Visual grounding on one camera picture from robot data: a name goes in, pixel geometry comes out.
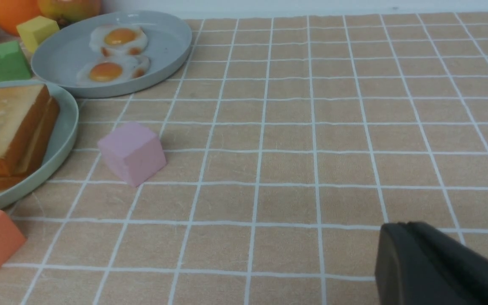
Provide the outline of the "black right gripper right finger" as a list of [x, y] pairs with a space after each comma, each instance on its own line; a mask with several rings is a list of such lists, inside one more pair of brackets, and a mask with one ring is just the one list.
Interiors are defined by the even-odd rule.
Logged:
[[424, 254], [446, 282], [471, 305], [488, 305], [488, 259], [424, 222], [408, 222]]

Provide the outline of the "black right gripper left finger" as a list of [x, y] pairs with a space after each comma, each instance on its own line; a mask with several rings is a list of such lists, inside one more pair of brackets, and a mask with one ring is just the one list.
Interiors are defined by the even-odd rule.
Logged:
[[374, 269], [382, 305], [480, 305], [405, 224], [383, 224]]

